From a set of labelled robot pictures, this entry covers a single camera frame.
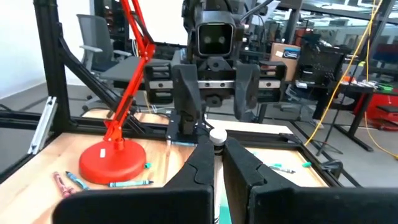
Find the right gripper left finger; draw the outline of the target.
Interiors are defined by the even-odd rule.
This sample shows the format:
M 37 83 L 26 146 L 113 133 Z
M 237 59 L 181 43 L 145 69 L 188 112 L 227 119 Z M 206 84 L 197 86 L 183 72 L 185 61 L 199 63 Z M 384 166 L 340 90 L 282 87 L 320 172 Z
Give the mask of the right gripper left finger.
M 209 137 L 201 136 L 182 168 L 164 185 L 166 188 L 213 187 L 214 145 Z

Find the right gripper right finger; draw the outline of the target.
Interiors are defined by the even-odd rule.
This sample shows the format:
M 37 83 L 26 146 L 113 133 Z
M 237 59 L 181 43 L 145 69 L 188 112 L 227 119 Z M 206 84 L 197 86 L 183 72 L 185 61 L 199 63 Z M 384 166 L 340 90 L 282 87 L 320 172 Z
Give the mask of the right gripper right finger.
M 234 138 L 227 139 L 224 183 L 232 224 L 293 224 L 294 183 Z

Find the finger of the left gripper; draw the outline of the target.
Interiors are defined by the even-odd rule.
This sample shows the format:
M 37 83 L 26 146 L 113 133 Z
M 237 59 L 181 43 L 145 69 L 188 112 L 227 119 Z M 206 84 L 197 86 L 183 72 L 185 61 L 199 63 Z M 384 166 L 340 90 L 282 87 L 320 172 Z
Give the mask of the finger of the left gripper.
M 177 114 L 180 116 L 178 130 L 186 136 L 197 136 L 195 127 L 204 114 L 204 101 L 198 84 L 197 66 L 177 64 L 172 67 L 173 96 Z
M 236 65 L 234 80 L 234 116 L 240 120 L 248 109 L 257 103 L 260 67 L 255 64 L 240 63 Z

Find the white crayon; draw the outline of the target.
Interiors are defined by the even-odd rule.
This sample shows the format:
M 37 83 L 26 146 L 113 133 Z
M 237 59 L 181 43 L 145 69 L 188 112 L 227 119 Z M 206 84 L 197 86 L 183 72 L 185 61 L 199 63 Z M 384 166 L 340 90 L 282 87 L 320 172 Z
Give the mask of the white crayon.
M 210 140 L 214 146 L 215 163 L 214 163 L 214 224 L 219 224 L 221 194 L 223 182 L 223 149 L 228 134 L 226 130 L 214 128 L 210 131 Z

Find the green translucent plastic bin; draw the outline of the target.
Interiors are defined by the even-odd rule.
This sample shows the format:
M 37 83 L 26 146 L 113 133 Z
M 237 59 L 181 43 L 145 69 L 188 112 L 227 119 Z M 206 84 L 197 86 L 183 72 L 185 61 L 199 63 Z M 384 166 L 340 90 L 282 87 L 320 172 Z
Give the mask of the green translucent plastic bin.
M 221 199 L 220 224 L 232 224 L 228 201 L 225 198 Z

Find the cardboard box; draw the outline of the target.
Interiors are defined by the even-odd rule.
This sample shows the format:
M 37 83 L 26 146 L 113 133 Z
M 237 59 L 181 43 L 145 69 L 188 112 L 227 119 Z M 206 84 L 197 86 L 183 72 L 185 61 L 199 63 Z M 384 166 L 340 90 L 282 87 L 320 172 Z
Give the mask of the cardboard box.
M 274 42 L 271 47 L 270 61 L 277 62 L 277 74 L 285 72 L 284 80 L 289 82 L 294 79 L 300 58 L 301 47 L 296 45 Z

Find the grey desk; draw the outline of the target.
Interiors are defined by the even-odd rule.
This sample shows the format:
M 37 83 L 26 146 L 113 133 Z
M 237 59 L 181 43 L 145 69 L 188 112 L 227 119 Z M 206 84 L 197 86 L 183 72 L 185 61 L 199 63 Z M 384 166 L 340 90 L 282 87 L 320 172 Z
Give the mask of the grey desk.
M 128 57 L 127 59 L 120 61 L 117 65 L 113 66 L 109 70 L 101 73 L 99 78 L 108 81 L 129 82 L 139 62 L 140 58 L 138 57 Z M 153 58 L 146 65 L 167 65 L 169 63 L 170 60 Z M 163 75 L 158 75 L 158 77 L 169 79 L 169 75 L 166 73 L 163 73 Z

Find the red desk lamp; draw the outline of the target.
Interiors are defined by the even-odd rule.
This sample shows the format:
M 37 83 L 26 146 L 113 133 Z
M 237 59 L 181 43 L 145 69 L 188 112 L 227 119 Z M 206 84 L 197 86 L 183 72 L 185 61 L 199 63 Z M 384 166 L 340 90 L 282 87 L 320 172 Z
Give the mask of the red desk lamp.
M 136 38 L 139 63 L 113 119 L 104 121 L 107 131 L 103 140 L 88 147 L 80 156 L 80 175 L 94 184 L 106 185 L 110 182 L 131 180 L 144 170 L 146 163 L 144 148 L 123 138 L 123 125 L 141 84 L 144 67 L 155 53 L 155 44 L 146 29 L 139 0 L 121 0 L 121 4 Z

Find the black table clamp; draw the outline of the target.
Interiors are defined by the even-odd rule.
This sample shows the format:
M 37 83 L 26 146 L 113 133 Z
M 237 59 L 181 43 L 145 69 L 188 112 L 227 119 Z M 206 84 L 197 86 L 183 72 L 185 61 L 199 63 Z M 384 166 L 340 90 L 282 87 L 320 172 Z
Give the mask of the black table clamp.
M 343 171 L 343 163 L 340 160 L 332 160 L 320 164 L 323 170 L 330 172 L 336 179 L 340 178 Z

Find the grey office chair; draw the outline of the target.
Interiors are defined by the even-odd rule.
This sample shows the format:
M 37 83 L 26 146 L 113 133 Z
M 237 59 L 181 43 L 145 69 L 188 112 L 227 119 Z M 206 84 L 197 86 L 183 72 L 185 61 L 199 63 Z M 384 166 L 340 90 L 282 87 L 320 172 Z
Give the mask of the grey office chair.
M 85 68 L 99 78 L 99 75 L 132 56 L 123 50 L 114 50 L 106 19 L 99 16 L 77 14 L 84 50 L 81 60 Z

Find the blue crayon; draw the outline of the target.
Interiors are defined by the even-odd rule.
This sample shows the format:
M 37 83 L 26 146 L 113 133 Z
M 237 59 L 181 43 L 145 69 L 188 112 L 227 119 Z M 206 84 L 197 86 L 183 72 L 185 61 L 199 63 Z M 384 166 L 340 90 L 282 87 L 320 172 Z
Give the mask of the blue crayon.
M 75 184 L 77 184 L 77 186 L 79 186 L 79 188 L 81 188 L 82 190 L 89 190 L 90 188 L 84 183 L 84 181 L 82 181 L 81 179 L 79 179 L 76 175 L 74 175 L 73 173 L 66 171 L 66 176 Z

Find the red cabinet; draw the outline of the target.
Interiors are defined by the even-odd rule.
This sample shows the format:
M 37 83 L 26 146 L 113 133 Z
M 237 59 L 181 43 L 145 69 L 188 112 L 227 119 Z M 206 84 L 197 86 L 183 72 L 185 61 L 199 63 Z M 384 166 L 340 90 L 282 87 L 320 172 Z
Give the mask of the red cabinet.
M 374 93 L 366 108 L 366 121 L 372 127 L 398 131 L 398 90 Z

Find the pink crayon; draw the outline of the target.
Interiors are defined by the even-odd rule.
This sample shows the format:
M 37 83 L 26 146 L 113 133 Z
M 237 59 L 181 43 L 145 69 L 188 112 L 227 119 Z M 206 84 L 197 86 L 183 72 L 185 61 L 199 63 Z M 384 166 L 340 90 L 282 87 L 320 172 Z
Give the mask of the pink crayon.
M 62 180 L 60 174 L 58 172 L 54 172 L 52 174 L 52 177 L 55 181 L 55 184 L 57 185 L 61 195 L 63 198 L 69 197 L 75 193 L 75 189 L 72 187 L 67 187 Z

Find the black table frame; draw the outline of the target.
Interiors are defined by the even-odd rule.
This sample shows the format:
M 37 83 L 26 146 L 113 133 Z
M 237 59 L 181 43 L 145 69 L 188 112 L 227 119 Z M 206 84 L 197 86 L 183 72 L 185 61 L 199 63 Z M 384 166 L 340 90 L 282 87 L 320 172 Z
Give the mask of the black table frame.
M 49 88 L 50 96 L 57 97 L 58 103 L 55 121 L 50 128 L 53 134 L 50 137 L 45 137 L 44 146 L 49 145 L 62 133 L 105 134 L 105 124 L 99 119 L 70 116 L 64 66 L 66 65 L 84 84 L 92 88 L 92 91 L 97 91 L 97 95 L 102 95 L 105 100 L 108 100 L 108 103 L 111 104 L 110 107 L 115 107 L 114 99 L 111 98 L 110 94 L 105 93 L 105 87 L 100 87 L 99 82 L 89 77 L 87 69 L 69 52 L 63 39 L 62 23 L 59 22 L 57 0 L 33 0 L 33 4 L 39 29 L 47 88 Z M 0 128 L 33 130 L 38 127 L 40 116 L 38 113 L 0 110 Z M 140 123 L 136 118 L 130 116 L 123 128 L 122 136 L 127 138 L 165 140 L 168 127 L 165 124 Z M 249 134 L 249 131 L 236 131 L 228 128 L 227 132 L 232 134 L 234 138 L 246 143 L 256 142 L 259 146 L 260 142 L 265 142 L 265 140 L 254 139 L 254 132 Z M 14 175 L 33 157 L 33 154 L 30 154 L 30 156 L 27 154 L 0 173 L 0 184 Z

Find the silver aluminium bracket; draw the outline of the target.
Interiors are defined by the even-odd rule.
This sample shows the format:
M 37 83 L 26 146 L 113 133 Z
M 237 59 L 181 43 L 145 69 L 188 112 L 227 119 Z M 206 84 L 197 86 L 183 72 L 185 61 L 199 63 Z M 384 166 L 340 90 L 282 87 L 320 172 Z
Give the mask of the silver aluminium bracket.
M 27 151 L 28 154 L 36 155 L 43 149 L 50 127 L 52 126 L 57 107 L 57 97 L 49 96 Z

